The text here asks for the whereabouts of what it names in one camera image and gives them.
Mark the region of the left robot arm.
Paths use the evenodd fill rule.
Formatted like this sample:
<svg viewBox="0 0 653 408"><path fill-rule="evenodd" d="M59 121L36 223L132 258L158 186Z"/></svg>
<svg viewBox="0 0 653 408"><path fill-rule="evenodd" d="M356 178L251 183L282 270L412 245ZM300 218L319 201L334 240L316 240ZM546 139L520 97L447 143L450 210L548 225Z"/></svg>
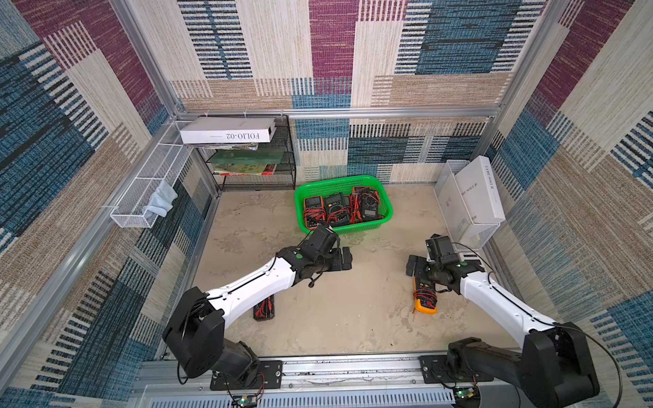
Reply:
<svg viewBox="0 0 653 408"><path fill-rule="evenodd" d="M227 388L259 389L265 385L260 359L243 342L226 339L226 329L270 297L307 280L313 287L325 273L351 270L350 248L339 235L320 225L295 246L286 246L254 272L231 284L204 292L184 292L163 331L163 341L177 360L178 381L185 384L215 372Z"/></svg>

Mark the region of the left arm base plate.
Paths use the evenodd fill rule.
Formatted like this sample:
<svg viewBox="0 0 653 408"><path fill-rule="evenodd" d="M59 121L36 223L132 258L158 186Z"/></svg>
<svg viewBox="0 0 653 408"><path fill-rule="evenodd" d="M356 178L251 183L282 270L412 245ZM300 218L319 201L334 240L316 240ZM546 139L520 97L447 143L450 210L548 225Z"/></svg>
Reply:
<svg viewBox="0 0 653 408"><path fill-rule="evenodd" d="M230 372L212 372L209 385L211 391L240 391L280 389L282 386L283 362L281 360L262 360L254 363L242 374Z"/></svg>

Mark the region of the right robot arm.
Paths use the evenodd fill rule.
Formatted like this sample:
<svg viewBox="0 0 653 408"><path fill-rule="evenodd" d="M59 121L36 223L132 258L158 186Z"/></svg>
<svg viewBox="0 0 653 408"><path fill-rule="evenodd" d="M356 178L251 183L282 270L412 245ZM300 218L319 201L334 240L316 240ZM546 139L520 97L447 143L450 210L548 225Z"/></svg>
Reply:
<svg viewBox="0 0 653 408"><path fill-rule="evenodd" d="M412 255L406 273L413 279L415 307L436 310L440 293L455 293L483 309L519 346L491 346L469 337L448 345L446 355L421 358L423 380L450 389L461 382L501 380L522 391L536 407L565 407L600 393L600 382L585 333L538 313L503 288L482 260L456 253L447 236L426 242L428 255Z"/></svg>

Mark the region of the orange multimeter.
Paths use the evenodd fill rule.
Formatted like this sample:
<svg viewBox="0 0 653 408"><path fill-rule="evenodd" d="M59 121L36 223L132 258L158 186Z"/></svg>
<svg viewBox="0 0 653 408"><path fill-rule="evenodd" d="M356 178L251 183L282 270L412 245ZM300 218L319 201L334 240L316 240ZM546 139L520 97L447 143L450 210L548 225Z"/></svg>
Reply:
<svg viewBox="0 0 653 408"><path fill-rule="evenodd" d="M304 225L313 230L327 221L327 212L322 197L308 197L304 200Z"/></svg>
<svg viewBox="0 0 653 408"><path fill-rule="evenodd" d="M362 220L362 216L360 216L359 194L363 192L363 190L364 190L363 186L356 186L353 188L352 194L350 195L350 209L351 209L350 222L352 224L359 223Z"/></svg>

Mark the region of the green multimeter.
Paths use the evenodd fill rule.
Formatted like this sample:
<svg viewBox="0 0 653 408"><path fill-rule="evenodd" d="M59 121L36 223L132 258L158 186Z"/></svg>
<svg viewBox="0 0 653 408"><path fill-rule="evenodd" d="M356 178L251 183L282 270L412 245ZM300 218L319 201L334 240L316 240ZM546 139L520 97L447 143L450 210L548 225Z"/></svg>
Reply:
<svg viewBox="0 0 653 408"><path fill-rule="evenodd" d="M337 193L326 197L325 200L326 222L332 227L345 226L351 223L352 207L350 197Z"/></svg>

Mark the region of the green plastic basket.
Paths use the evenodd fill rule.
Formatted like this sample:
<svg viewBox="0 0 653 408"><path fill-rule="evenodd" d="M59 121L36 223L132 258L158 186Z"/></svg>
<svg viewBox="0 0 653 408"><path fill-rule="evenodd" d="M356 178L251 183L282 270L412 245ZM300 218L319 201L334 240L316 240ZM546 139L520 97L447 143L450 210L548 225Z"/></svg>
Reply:
<svg viewBox="0 0 653 408"><path fill-rule="evenodd" d="M379 194L379 215L381 219L334 227L333 229L340 236L374 230L392 219L394 209L381 182L377 178L369 175L358 175L310 182L297 188L294 192L294 204L299 229L304 233L309 232L309 228L305 225L304 221L304 201L306 198L328 197L336 193L351 194L355 187L369 187Z"/></svg>

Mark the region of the yellow multimeter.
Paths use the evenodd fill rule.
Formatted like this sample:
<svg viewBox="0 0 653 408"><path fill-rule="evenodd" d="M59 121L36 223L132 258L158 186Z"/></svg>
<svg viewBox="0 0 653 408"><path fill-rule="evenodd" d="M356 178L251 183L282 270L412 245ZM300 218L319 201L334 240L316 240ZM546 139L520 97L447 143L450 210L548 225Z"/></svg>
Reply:
<svg viewBox="0 0 653 408"><path fill-rule="evenodd" d="M414 277L413 285L413 312L427 314L428 316L435 315L437 313L437 294L433 284L428 280Z"/></svg>

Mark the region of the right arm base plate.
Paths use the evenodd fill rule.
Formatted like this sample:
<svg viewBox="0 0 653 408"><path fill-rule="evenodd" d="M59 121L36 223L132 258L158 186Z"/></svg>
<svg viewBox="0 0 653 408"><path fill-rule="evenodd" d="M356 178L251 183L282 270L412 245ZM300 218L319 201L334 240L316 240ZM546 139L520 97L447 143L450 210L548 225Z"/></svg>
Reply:
<svg viewBox="0 0 653 408"><path fill-rule="evenodd" d="M440 384L449 388L465 383L490 383L494 377L483 373L473 373L469 369L452 369L445 355L421 355L418 357L423 381L426 384Z"/></svg>

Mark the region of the black clamp multimeter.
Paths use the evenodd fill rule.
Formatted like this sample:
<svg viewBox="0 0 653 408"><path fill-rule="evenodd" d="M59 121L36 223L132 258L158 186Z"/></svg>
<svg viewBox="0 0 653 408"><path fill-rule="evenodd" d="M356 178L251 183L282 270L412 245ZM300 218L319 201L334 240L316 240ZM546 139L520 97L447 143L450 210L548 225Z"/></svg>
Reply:
<svg viewBox="0 0 653 408"><path fill-rule="evenodd" d="M375 190L365 188L357 191L358 213L361 221L380 219L379 202L379 194Z"/></svg>

